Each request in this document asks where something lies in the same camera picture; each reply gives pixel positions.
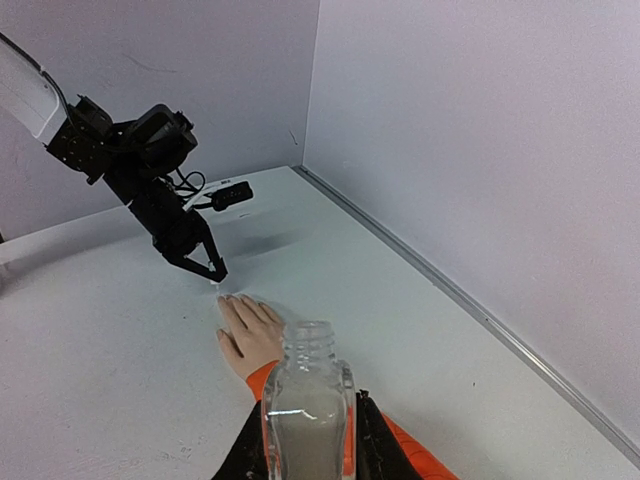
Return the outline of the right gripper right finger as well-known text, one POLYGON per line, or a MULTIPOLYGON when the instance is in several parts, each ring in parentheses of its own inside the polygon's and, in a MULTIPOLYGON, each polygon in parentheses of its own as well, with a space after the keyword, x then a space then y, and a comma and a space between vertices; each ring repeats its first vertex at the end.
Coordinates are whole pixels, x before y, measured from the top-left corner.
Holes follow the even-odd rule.
POLYGON ((356 478, 358 480, 417 479, 407 455, 369 392, 356 394, 356 478))

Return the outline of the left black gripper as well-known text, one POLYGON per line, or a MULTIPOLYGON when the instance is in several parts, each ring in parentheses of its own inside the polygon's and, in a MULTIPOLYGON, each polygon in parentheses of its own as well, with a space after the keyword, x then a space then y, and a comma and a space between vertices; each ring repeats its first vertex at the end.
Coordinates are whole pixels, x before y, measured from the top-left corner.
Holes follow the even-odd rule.
POLYGON ((185 211, 179 196, 159 179, 135 177, 131 190, 129 210, 171 265, 211 281, 227 277, 209 225, 198 212, 185 211), (207 265, 188 258, 198 246, 204 247, 207 265))

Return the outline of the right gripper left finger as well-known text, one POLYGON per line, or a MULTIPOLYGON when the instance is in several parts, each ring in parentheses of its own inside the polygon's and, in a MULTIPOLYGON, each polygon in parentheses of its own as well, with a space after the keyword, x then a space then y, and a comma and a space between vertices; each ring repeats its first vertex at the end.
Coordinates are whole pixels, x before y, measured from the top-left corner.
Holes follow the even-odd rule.
POLYGON ((212 480, 267 480, 261 402, 257 401, 212 480))

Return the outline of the clear nail polish bottle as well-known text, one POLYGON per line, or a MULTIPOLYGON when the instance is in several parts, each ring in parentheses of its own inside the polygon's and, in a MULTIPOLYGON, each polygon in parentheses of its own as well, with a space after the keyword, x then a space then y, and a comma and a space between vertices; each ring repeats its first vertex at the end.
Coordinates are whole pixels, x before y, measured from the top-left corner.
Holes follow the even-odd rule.
POLYGON ((356 477, 356 392, 325 321, 286 326, 284 357, 266 381, 261 417, 270 479, 356 477))

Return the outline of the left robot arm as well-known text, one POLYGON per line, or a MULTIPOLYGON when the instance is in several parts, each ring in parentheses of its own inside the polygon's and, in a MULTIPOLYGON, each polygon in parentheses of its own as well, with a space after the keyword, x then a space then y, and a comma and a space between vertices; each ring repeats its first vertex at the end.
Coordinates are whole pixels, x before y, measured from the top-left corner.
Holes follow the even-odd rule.
POLYGON ((194 206, 205 189, 179 174, 197 145, 182 112, 159 104, 116 123, 86 96, 71 104, 50 73, 7 36, 1 38, 1 106, 88 184, 103 181, 167 262, 215 283, 227 276, 210 228, 194 206))

